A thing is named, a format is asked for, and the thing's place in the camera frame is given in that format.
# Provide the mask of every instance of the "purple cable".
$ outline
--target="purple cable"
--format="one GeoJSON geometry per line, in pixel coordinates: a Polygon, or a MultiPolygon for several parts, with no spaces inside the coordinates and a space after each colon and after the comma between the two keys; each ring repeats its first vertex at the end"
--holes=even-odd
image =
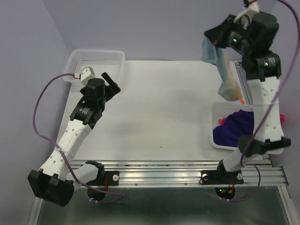
{"type": "Polygon", "coordinates": [[[97,192],[100,192],[100,193],[103,193],[103,194],[118,195],[118,196],[119,196],[118,199],[115,199],[115,200],[112,200],[112,201],[109,201],[109,202],[97,202],[97,201],[94,201],[94,202],[100,203],[100,204],[115,203],[115,202],[117,202],[117,201],[119,201],[119,200],[121,200],[121,199],[123,198],[123,195],[122,195],[122,194],[120,194],[120,193],[115,193],[115,192],[109,192],[109,191],[99,190],[99,189],[97,189],[97,188],[94,188],[94,187],[91,187],[91,186],[89,186],[89,185],[87,185],[87,184],[82,183],[82,182],[76,177],[76,175],[75,175],[75,173],[74,173],[74,171],[73,171],[73,169],[72,169],[72,166],[71,166],[70,163],[68,162],[68,159],[67,159],[65,153],[64,153],[63,150],[60,148],[60,146],[56,143],[56,141],[54,141],[53,139],[51,139],[51,138],[49,138],[49,137],[47,137],[47,136],[45,136],[45,135],[40,134],[40,133],[38,132],[38,130],[37,130],[37,126],[36,126],[36,114],[37,114],[38,104],[39,104],[39,102],[40,102],[40,100],[41,100],[43,94],[45,93],[46,89],[49,87],[49,85],[50,85],[53,81],[55,81],[56,79],[61,78],[61,77],[63,77],[63,76],[73,76],[73,77],[74,77],[74,74],[62,74],[62,75],[59,75],[59,76],[54,77],[53,79],[51,79],[51,80],[48,82],[48,84],[44,87],[44,89],[42,90],[41,94],[39,95],[39,97],[38,97],[38,99],[37,99],[36,106],[34,107],[34,111],[33,111],[33,117],[32,117],[32,125],[33,125],[33,129],[34,129],[35,133],[37,134],[37,136],[46,139],[47,141],[49,141],[50,143],[52,143],[57,149],[59,149],[60,154],[61,154],[62,158],[63,158],[64,161],[65,161],[65,164],[67,165],[67,167],[68,167],[70,173],[72,174],[73,178],[75,179],[75,181],[76,181],[77,183],[81,184],[82,186],[87,187],[88,189],[91,189],[91,190],[94,190],[94,191],[97,191],[97,192]]]}
{"type": "MultiPolygon", "coordinates": [[[[291,76],[291,74],[292,74],[292,70],[293,70],[294,65],[295,65],[295,62],[296,62],[296,59],[297,59],[297,57],[298,57],[298,53],[299,53],[299,48],[300,48],[300,21],[299,21],[298,14],[297,14],[296,10],[295,10],[288,2],[286,2],[285,0],[277,0],[277,1],[279,1],[279,2],[281,2],[282,4],[284,4],[285,6],[287,6],[287,7],[291,10],[292,14],[293,14],[294,17],[295,17],[296,24],[297,24],[297,30],[298,30],[298,41],[297,41],[297,46],[296,46],[296,50],[295,50],[294,56],[293,56],[293,58],[292,58],[291,65],[290,65],[290,67],[289,67],[289,69],[288,69],[288,71],[287,71],[287,74],[286,74],[285,78],[283,79],[283,81],[282,81],[282,83],[281,83],[281,85],[280,85],[280,87],[279,87],[279,89],[278,89],[278,92],[276,93],[276,95],[275,95],[274,98],[272,99],[271,104],[269,105],[269,107],[268,107],[268,109],[267,109],[267,112],[265,113],[264,117],[262,118],[262,121],[261,121],[261,122],[259,123],[259,125],[257,126],[256,130],[254,131],[253,135],[251,136],[251,139],[249,140],[248,144],[246,145],[245,150],[244,150],[243,153],[242,153],[242,156],[241,156],[241,158],[240,158],[240,165],[241,165],[242,167],[243,167],[243,159],[244,159],[245,155],[249,152],[249,149],[250,149],[250,146],[251,146],[251,144],[252,144],[252,141],[254,140],[255,136],[257,135],[259,129],[263,126],[263,123],[266,121],[266,119],[267,119],[269,113],[271,112],[271,110],[272,110],[272,108],[273,108],[274,102],[278,99],[278,97],[280,96],[280,94],[281,94],[283,88],[285,87],[285,85],[286,85],[288,79],[290,78],[290,76],[291,76]]],[[[261,173],[260,173],[260,171],[259,171],[259,169],[258,169],[258,167],[257,167],[256,165],[254,165],[254,164],[252,164],[252,163],[248,163],[248,164],[246,164],[245,166],[248,166],[248,165],[254,166],[255,169],[257,170],[257,172],[258,172],[258,184],[257,184],[257,186],[256,186],[256,188],[255,188],[255,190],[254,190],[254,192],[251,193],[250,195],[248,195],[247,197],[242,198],[242,199],[238,199],[238,200],[230,200],[230,202],[236,202],[236,203],[237,203],[237,202],[242,202],[242,201],[244,201],[244,200],[247,200],[247,199],[253,197],[253,195],[258,191],[258,188],[259,188],[259,186],[260,186],[260,184],[261,184],[261,173]]]]}

